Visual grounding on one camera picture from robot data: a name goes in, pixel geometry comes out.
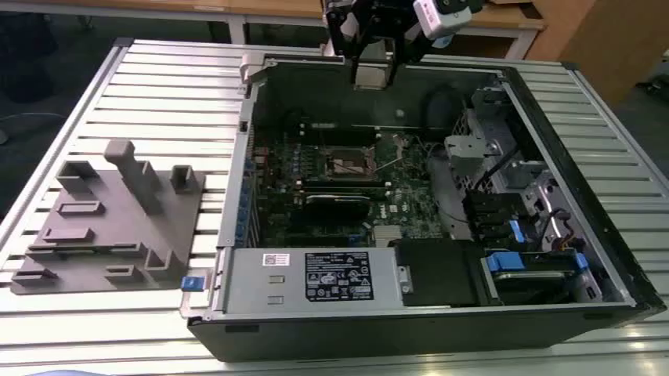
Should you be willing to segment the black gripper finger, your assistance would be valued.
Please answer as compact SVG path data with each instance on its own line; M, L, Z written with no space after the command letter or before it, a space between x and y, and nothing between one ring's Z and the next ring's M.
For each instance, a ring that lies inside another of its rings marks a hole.
M350 74L351 78L350 78L350 81L351 81L352 85L356 82L356 75L358 75L358 71L359 71L360 56L362 56L363 50L368 46L370 42L371 42L371 38L370 37L358 37L354 40L354 44L352 44L352 47L351 47L351 57L350 57L350 61L351 61L351 74Z
M404 55L404 39L403 37L395 37L392 39L392 60L388 71L388 84L394 83L394 79L396 76L396 71L399 66L403 64L403 55Z

